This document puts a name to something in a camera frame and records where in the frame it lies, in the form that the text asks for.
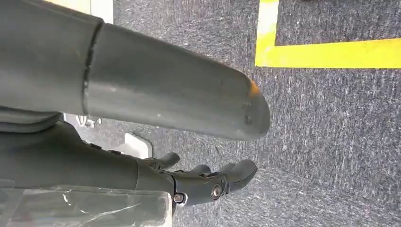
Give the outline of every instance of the bolt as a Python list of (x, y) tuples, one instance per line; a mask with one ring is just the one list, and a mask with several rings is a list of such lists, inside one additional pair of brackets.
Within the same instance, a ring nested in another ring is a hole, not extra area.
[(214, 200), (218, 199), (221, 195), (221, 186), (219, 184), (215, 184), (212, 188), (212, 198)]
[(176, 203), (182, 203), (184, 201), (184, 195), (183, 194), (175, 194), (173, 200)]

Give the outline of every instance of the plastic sheet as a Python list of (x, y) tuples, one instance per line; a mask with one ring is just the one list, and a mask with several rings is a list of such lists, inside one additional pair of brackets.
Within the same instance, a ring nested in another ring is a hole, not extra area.
[(171, 227), (166, 192), (0, 184), (0, 227)]

